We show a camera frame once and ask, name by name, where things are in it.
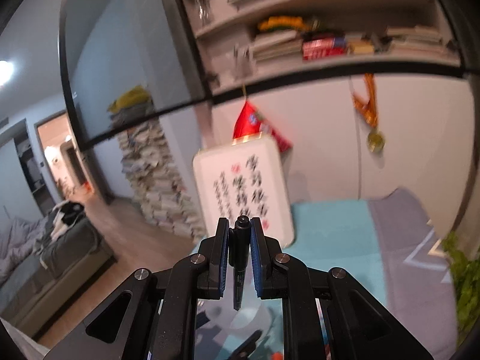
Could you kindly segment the red hanging pennant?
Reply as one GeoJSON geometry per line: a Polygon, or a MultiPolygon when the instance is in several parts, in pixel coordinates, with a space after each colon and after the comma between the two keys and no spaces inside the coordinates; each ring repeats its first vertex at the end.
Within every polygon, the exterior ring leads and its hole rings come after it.
{"type": "Polygon", "coordinates": [[[293,144],[260,113],[259,109],[246,100],[233,127],[233,139],[258,135],[260,133],[271,135],[276,141],[281,153],[293,148],[293,144]]]}

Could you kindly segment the tall stack of books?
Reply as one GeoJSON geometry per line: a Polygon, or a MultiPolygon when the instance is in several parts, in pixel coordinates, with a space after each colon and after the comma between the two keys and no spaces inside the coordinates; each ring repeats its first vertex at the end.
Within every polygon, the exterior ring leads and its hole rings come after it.
{"type": "Polygon", "coordinates": [[[148,120],[117,136],[122,172],[145,221],[163,231],[199,240],[206,229],[188,194],[161,124],[148,120]]]}

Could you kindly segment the black marker pen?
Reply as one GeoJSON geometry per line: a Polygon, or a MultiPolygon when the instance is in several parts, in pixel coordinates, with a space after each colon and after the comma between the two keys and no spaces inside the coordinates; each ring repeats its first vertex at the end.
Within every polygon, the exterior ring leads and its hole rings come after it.
{"type": "Polygon", "coordinates": [[[241,215],[229,230],[229,264],[233,267],[233,308],[239,311],[242,306],[243,286],[248,264],[251,241],[250,219],[241,215]]]}

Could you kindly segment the grey sofa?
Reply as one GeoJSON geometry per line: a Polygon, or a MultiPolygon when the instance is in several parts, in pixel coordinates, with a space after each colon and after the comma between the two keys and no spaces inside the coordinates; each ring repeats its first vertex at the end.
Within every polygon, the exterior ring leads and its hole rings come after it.
{"type": "Polygon", "coordinates": [[[1,318],[36,336],[114,258],[85,206],[64,201],[43,218],[1,225],[1,318]]]}

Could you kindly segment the green plant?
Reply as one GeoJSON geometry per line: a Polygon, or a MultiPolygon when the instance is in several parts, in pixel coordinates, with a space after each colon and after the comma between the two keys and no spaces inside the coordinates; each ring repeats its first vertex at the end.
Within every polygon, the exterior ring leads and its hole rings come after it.
{"type": "Polygon", "coordinates": [[[458,237],[450,232],[442,240],[455,289],[457,345],[460,346],[479,318],[479,258],[468,259],[457,247],[458,237]]]}

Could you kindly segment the gold medal with orange ribbon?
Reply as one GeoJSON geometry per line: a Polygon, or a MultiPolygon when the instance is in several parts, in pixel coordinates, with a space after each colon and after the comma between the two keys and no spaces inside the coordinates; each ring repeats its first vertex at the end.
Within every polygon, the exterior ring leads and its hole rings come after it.
{"type": "Polygon", "coordinates": [[[373,154],[379,155],[383,152],[386,140],[378,129],[377,88],[375,85],[374,74],[364,74],[364,84],[368,97],[364,99],[357,92],[353,92],[353,106],[366,125],[370,128],[367,135],[368,150],[373,154]]]}

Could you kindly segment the white calligraphy sign board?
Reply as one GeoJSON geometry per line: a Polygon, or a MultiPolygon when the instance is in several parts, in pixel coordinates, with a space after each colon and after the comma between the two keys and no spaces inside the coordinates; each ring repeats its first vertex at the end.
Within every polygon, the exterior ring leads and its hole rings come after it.
{"type": "Polygon", "coordinates": [[[245,215],[260,218],[264,234],[282,248],[294,242],[280,152],[270,135],[245,136],[199,151],[193,157],[193,174],[208,236],[215,235],[218,219],[233,225],[245,215]]]}

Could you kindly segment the teal and purple desk mat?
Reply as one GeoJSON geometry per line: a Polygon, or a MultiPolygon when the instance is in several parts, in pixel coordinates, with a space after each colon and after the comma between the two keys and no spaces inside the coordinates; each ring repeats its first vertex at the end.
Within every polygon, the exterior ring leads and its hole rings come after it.
{"type": "MultiPolygon", "coordinates": [[[[341,267],[405,326],[435,359],[456,351],[455,291],[447,261],[434,253],[437,237],[420,200],[398,188],[385,197],[292,205],[296,237],[287,253],[308,267],[341,267]]],[[[199,308],[197,359],[227,359],[248,336],[261,331],[254,359],[283,349],[280,301],[256,296],[247,273],[240,311],[233,288],[199,308]]]]}

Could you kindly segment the wall bookshelf with books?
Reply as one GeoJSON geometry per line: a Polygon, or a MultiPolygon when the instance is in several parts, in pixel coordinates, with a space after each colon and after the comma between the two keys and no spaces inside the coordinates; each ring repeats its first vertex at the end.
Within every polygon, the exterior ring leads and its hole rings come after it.
{"type": "Polygon", "coordinates": [[[439,0],[182,2],[216,96],[341,68],[455,76],[463,63],[439,0]]]}

